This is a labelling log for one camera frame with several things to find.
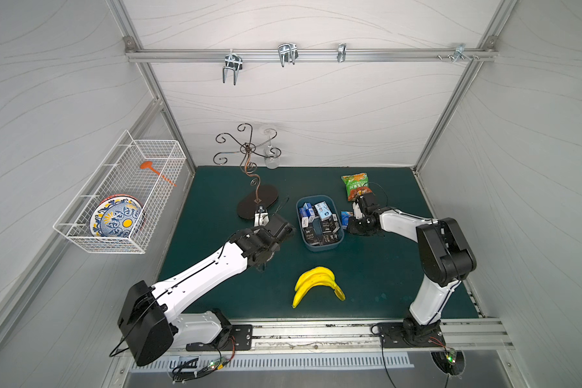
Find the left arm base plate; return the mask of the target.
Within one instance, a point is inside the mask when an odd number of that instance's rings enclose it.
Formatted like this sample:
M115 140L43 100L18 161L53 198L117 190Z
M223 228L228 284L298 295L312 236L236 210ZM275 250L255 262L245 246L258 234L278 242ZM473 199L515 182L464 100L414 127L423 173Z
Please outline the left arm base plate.
M225 326L211 343L187 344L185 350L188 352L248 351L252 348L252 334L253 326L250 324Z

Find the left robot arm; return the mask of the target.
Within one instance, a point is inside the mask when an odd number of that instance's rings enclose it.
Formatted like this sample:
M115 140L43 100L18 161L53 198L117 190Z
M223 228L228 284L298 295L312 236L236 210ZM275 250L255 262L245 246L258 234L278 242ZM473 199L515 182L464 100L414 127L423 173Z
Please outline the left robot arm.
M216 252L182 273L151 286L145 281L131 286L117 326L136 365L150 365L173 347L225 344L232 325L219 310L181 314L224 281L268 263L294 232L292 224L276 214L264 226L235 232Z

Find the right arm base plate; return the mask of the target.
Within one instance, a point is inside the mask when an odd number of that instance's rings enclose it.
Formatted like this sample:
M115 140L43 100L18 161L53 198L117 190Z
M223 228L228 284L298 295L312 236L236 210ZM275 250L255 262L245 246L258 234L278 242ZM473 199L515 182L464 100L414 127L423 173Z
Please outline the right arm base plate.
M413 319L402 322L376 323L370 328L372 335L380 339L385 349L440 348L446 346L440 321L430 325L419 325Z

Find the teal plastic storage box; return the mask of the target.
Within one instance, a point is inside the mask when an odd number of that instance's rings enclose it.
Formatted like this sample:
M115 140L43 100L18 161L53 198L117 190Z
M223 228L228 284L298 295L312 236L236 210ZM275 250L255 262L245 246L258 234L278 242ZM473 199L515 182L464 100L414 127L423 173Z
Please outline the teal plastic storage box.
M325 201L332 216L322 221L315 211L314 205ZM311 252L325 252L337 248L344 240L344 230L340 224L340 212L337 210L334 200L325 195L313 195L302 197L295 206L300 236Z

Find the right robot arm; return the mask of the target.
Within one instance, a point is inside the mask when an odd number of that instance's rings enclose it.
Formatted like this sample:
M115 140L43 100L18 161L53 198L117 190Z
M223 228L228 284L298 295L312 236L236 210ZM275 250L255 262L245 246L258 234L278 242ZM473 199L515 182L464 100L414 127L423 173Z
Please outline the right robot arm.
M402 335L409 344L434 336L451 295L477 267L458 222L382 207L373 193L357 197L352 208L349 233L367 236L388 232L417 244L424 278L402 324Z

